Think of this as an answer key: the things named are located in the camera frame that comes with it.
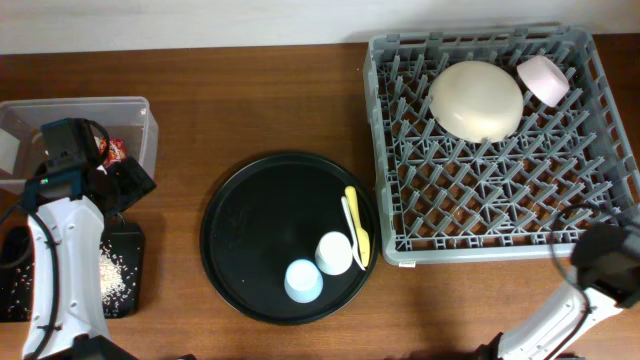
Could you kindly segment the large cream bowl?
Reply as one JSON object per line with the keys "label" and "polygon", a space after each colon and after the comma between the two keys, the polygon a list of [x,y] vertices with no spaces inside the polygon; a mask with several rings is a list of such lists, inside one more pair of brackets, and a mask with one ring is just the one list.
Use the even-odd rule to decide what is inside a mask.
{"label": "large cream bowl", "polygon": [[516,80],[496,65],[463,61],[429,88],[430,110],[451,135],[472,143],[502,141],[516,132],[524,99]]}

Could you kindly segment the white cup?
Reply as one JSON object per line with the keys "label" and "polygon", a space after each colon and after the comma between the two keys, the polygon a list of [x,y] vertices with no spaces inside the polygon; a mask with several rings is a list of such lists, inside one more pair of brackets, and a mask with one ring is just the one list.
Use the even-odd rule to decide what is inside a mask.
{"label": "white cup", "polygon": [[315,263],[327,275],[345,273],[353,263],[349,239],[337,231],[324,234],[316,247]]}

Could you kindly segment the white plastic spoon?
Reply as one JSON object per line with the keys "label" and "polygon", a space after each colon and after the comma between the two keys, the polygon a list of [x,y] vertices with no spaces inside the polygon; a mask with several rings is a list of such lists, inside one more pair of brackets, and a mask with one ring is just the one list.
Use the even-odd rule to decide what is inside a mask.
{"label": "white plastic spoon", "polygon": [[347,226],[348,226],[349,231],[350,231],[351,251],[352,251],[353,258],[354,258],[356,264],[358,265],[358,267],[362,271],[365,271],[366,268],[364,267],[364,265],[363,265],[363,263],[362,263],[362,261],[360,259],[360,253],[359,253],[359,250],[358,250],[358,240],[357,240],[356,231],[355,231],[353,219],[351,217],[351,212],[350,212],[350,209],[349,209],[349,205],[348,205],[348,201],[346,199],[346,196],[342,196],[341,197],[341,204],[342,204],[344,216],[345,216],[345,219],[346,219],[346,222],[347,222]]}

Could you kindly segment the yellow plastic spoon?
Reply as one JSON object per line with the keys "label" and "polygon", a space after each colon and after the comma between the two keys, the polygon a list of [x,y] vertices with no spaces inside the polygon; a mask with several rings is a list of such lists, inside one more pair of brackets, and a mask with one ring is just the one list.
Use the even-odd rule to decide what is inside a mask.
{"label": "yellow plastic spoon", "polygon": [[356,231],[360,259],[364,267],[367,269],[370,264],[371,241],[370,241],[369,233],[362,226],[360,211],[359,211],[358,195],[354,186],[347,186],[345,188],[344,193],[348,201],[351,217],[353,219],[353,223]]}

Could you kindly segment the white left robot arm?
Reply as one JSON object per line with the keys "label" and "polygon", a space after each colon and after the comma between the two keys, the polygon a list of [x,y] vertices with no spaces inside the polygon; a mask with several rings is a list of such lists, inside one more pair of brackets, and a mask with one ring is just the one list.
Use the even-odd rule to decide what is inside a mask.
{"label": "white left robot arm", "polygon": [[154,190],[133,158],[47,161],[28,179],[18,209],[27,215],[34,254],[32,315],[25,359],[129,359],[109,334],[100,285],[107,218]]}

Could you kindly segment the pink bowl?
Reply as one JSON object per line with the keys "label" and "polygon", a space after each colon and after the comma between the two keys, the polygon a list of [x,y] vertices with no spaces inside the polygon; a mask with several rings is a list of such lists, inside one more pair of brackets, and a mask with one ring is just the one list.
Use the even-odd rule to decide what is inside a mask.
{"label": "pink bowl", "polygon": [[536,55],[516,67],[518,76],[543,104],[555,107],[569,91],[569,81],[560,68],[542,55]]}

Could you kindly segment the light blue cup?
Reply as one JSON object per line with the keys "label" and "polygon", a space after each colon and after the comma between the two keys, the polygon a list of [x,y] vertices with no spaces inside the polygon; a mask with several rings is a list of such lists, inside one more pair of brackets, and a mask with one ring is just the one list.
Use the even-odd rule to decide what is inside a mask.
{"label": "light blue cup", "polygon": [[316,300],[323,290],[323,285],[319,269],[309,260],[295,260],[286,269],[285,292],[297,303],[305,304]]}

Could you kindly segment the red snack wrapper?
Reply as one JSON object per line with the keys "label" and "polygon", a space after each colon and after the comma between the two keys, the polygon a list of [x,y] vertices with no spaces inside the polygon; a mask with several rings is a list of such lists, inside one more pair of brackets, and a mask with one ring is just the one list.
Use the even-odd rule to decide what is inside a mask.
{"label": "red snack wrapper", "polygon": [[104,152],[109,147],[106,160],[103,162],[104,167],[109,167],[117,162],[124,161],[127,158],[125,143],[121,139],[110,139],[106,142],[105,138],[95,138],[99,151]]}

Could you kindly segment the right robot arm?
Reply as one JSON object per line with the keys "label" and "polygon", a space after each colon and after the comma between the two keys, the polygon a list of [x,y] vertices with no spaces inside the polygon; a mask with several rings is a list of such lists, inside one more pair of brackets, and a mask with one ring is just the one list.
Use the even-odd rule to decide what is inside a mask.
{"label": "right robot arm", "polygon": [[[554,241],[576,210],[604,214],[616,223],[591,225],[576,242],[571,268],[565,270]],[[548,248],[563,283],[524,323],[479,346],[474,359],[556,359],[589,329],[639,302],[638,218],[592,204],[571,205],[555,215]]]}

